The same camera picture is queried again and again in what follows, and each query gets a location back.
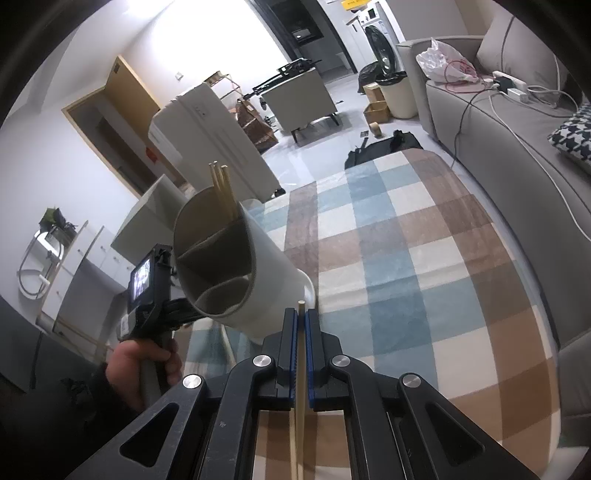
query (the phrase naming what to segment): yellow label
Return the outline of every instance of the yellow label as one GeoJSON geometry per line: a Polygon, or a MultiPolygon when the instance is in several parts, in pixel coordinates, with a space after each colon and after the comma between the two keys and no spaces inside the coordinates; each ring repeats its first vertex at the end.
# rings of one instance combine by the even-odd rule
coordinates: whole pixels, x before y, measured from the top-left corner
{"type": "Polygon", "coordinates": [[[341,4],[345,7],[345,10],[351,10],[357,7],[367,5],[369,0],[343,0],[341,4]]]}

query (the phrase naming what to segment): human hand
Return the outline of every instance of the human hand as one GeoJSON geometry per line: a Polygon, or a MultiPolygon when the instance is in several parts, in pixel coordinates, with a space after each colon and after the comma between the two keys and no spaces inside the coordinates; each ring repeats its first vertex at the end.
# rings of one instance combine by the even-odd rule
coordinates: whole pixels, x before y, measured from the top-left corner
{"type": "Polygon", "coordinates": [[[152,340],[127,340],[121,342],[105,370],[107,381],[113,390],[135,411],[144,410],[139,384],[139,366],[142,360],[165,362],[164,369],[170,386],[181,380],[183,361],[177,353],[178,344],[170,340],[168,349],[160,348],[152,340]]]}

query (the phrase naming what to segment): trash can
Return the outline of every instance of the trash can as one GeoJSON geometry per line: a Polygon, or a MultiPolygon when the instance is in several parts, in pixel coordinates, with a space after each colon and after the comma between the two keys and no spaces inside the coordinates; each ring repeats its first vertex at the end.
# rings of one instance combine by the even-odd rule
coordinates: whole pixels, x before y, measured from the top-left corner
{"type": "Polygon", "coordinates": [[[388,77],[378,75],[375,80],[394,118],[412,118],[418,114],[413,89],[406,72],[396,72],[388,77]]]}

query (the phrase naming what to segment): houndstooth pillow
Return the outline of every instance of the houndstooth pillow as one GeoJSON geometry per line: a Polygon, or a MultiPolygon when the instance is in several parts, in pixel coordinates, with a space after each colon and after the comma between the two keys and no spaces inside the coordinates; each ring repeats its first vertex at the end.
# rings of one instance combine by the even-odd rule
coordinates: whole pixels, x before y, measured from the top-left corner
{"type": "Polygon", "coordinates": [[[591,103],[585,103],[548,140],[559,150],[582,160],[585,170],[591,168],[591,103]]]}

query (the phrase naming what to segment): camera screen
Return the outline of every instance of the camera screen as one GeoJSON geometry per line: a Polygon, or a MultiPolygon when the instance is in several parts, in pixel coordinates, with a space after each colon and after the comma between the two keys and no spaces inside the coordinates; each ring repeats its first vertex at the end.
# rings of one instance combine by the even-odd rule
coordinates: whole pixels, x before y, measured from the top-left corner
{"type": "Polygon", "coordinates": [[[151,258],[147,259],[135,272],[132,301],[137,299],[150,286],[150,262],[151,258]]]}

